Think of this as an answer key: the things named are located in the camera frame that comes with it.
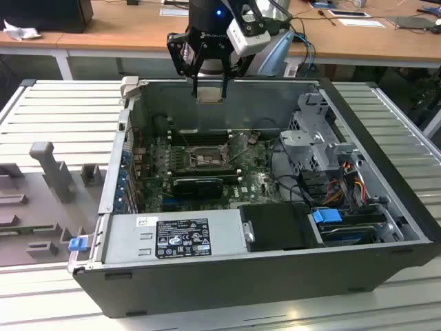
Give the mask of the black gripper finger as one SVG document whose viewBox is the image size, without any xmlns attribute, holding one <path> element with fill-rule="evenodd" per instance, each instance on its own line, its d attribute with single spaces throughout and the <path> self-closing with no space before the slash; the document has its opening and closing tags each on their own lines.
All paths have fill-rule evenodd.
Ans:
<svg viewBox="0 0 441 331">
<path fill-rule="evenodd" d="M 247 72 L 247 70 L 249 69 L 250 65 L 252 64 L 254 57 L 255 57 L 254 54 L 246 57 L 240 57 L 238 62 L 234 65 L 231 64 L 229 55 L 221 59 L 221 63 L 223 67 L 223 82 L 222 82 L 221 97 L 223 99 L 227 97 L 228 82 L 231 79 L 243 77 Z"/>
<path fill-rule="evenodd" d="M 183 58 L 185 46 L 189 46 L 194 53 L 190 63 L 187 63 Z M 200 41 L 198 33 L 169 33 L 167 35 L 167 49 L 177 74 L 192 79 L 192 96 L 197 97 L 198 74 L 203 64 L 203 42 Z"/>
</svg>

